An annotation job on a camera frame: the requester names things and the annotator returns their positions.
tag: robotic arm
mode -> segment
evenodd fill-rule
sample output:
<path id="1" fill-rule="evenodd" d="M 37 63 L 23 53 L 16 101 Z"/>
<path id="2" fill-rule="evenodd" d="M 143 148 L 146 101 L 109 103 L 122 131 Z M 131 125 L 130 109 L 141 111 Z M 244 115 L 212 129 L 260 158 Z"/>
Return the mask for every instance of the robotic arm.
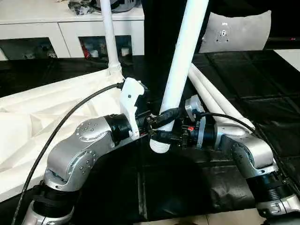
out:
<path id="1" fill-rule="evenodd" d="M 51 151 L 41 184 L 41 194 L 30 204 L 23 225 L 61 225 L 74 212 L 79 190 L 94 163 L 104 154 L 148 133 L 163 143 L 182 147 L 213 146 L 230 153 L 246 179 L 262 217 L 272 218 L 300 212 L 300 201 L 279 171 L 269 145 L 243 126 L 216 122 L 204 117 L 197 95 L 185 101 L 185 108 L 171 109 L 154 117 L 149 111 L 137 116 L 136 102 L 144 86 L 132 78 L 121 92 L 122 114 L 90 119 L 81 123 L 67 139 Z M 156 130 L 172 120 L 182 120 L 181 133 Z"/>
<path id="2" fill-rule="evenodd" d="M 29 205 L 23 225 L 61 225 L 74 212 L 79 190 L 95 162 L 123 145 L 143 136 L 148 112 L 136 114 L 138 98 L 145 87 L 127 78 L 121 92 L 121 112 L 81 123 L 67 139 L 50 152 L 40 195 Z"/>

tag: white cabinet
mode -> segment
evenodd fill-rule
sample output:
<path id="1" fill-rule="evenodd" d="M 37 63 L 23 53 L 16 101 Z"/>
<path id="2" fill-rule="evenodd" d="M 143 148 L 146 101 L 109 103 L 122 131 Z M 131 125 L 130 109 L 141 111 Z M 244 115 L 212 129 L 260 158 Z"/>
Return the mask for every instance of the white cabinet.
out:
<path id="1" fill-rule="evenodd" d="M 103 21 L 94 22 L 60 22 L 61 33 L 72 58 L 83 57 L 83 41 L 86 37 L 105 36 Z M 113 21 L 117 48 L 120 37 L 129 38 L 132 55 L 144 55 L 144 21 Z"/>
<path id="2" fill-rule="evenodd" d="M 11 52 L 14 56 L 18 57 L 26 54 L 26 50 L 19 47 L 19 55 L 16 51 L 8 50 L 9 47 L 17 48 L 18 42 L 27 42 L 29 45 L 33 43 L 32 39 L 41 38 L 43 42 L 48 41 L 52 46 L 58 58 L 69 58 L 70 54 L 64 42 L 60 27 L 55 22 L 47 23 L 25 23 L 25 24 L 3 24 L 0 25 L 0 60 L 7 60 L 10 58 Z"/>
<path id="3" fill-rule="evenodd" d="M 142 6 L 112 14 L 112 20 L 119 53 L 144 55 Z M 33 58 L 45 58 L 45 49 L 58 58 L 84 57 L 83 42 L 105 58 L 99 49 L 105 48 L 101 13 L 75 15 L 68 1 L 0 0 L 0 60 L 28 58 L 31 52 Z"/>

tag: items in cabinet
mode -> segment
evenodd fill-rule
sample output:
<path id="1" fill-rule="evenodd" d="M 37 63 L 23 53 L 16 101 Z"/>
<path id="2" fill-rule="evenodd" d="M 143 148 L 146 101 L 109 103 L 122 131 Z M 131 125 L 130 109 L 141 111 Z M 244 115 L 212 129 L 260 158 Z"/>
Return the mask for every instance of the items in cabinet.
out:
<path id="1" fill-rule="evenodd" d="M 100 58 L 108 62 L 105 37 L 79 37 L 84 57 Z M 131 36 L 116 36 L 119 57 L 132 55 Z"/>
<path id="2" fill-rule="evenodd" d="M 49 38 L 0 40 L 0 48 L 9 60 L 57 58 Z"/>

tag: silver robot arm segment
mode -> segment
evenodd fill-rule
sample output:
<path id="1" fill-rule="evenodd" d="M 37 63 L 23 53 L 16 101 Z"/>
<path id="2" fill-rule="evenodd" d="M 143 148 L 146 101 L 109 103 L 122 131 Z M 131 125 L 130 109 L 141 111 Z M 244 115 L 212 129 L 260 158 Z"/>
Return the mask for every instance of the silver robot arm segment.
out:
<path id="1" fill-rule="evenodd" d="M 45 184 L 59 191 L 79 190 L 97 159 L 114 147 L 112 131 L 104 117 L 83 122 L 52 149 L 44 174 Z"/>
<path id="2" fill-rule="evenodd" d="M 195 121 L 197 112 L 204 113 L 203 107 L 199 107 L 200 104 L 198 96 L 192 96 L 186 101 L 185 109 L 191 121 Z M 287 178 L 280 172 L 272 149 L 264 140 L 234 123 L 215 123 L 212 127 L 203 117 L 196 123 L 199 131 L 194 144 L 198 148 L 204 145 L 213 146 L 214 149 L 232 156 L 247 181 L 262 217 L 272 218 L 300 212 L 300 201 L 288 185 Z"/>
<path id="3" fill-rule="evenodd" d="M 300 201 L 287 185 L 265 141 L 250 134 L 243 137 L 224 135 L 219 147 L 222 150 L 230 149 L 262 217 L 300 212 Z"/>
<path id="4" fill-rule="evenodd" d="M 71 219 L 78 192 L 95 162 L 141 137 L 147 114 L 135 120 L 135 104 L 144 89 L 140 82 L 127 78 L 120 98 L 122 114 L 87 120 L 52 149 L 41 193 L 29 205 L 22 225 L 62 225 Z"/>

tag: pipe end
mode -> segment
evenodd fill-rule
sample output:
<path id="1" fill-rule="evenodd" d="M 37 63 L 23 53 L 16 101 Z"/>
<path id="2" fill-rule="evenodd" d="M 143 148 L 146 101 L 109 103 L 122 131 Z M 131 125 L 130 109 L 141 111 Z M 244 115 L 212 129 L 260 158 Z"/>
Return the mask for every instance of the pipe end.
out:
<path id="1" fill-rule="evenodd" d="M 166 153 L 170 148 L 170 144 L 161 143 L 150 139 L 150 147 L 156 153 Z"/>

